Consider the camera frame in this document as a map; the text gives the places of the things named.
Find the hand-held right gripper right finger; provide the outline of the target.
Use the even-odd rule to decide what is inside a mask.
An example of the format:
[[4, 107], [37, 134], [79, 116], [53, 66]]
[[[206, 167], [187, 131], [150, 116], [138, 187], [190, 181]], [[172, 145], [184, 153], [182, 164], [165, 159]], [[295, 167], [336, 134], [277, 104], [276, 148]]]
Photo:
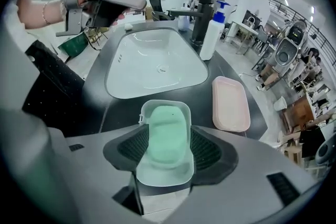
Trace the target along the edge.
[[191, 192], [168, 223], [287, 223], [315, 194], [315, 181], [272, 147], [215, 129], [192, 127]]

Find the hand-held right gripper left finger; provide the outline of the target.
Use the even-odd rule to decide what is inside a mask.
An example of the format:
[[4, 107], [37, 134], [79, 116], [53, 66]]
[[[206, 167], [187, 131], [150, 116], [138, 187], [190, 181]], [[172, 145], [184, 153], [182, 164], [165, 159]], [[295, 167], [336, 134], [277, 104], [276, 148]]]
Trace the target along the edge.
[[84, 169], [94, 188], [127, 212], [143, 215], [136, 155], [148, 141], [145, 126], [66, 138], [72, 157]]

